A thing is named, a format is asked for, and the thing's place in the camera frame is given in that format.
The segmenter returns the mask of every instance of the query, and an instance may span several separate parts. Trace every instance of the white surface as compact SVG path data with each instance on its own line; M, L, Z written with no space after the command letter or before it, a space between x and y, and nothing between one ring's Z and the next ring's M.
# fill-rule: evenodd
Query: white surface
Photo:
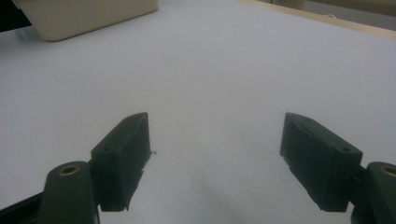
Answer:
M131 211L102 223L349 223L319 212L279 156L284 114L396 162L396 42L221 0L63 42L0 34L0 207L147 111L152 150Z

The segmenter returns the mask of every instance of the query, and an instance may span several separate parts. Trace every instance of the brass insert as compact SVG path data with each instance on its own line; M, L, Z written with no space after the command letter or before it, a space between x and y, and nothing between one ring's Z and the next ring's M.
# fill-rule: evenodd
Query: brass insert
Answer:
M396 168L391 167L391 166L381 166L381 170L382 172L384 172L387 175L392 175L392 176L396 176Z
M69 165L64 167L61 172L59 172L59 175L61 176L67 176L67 175L73 175L79 171L79 166L78 165Z

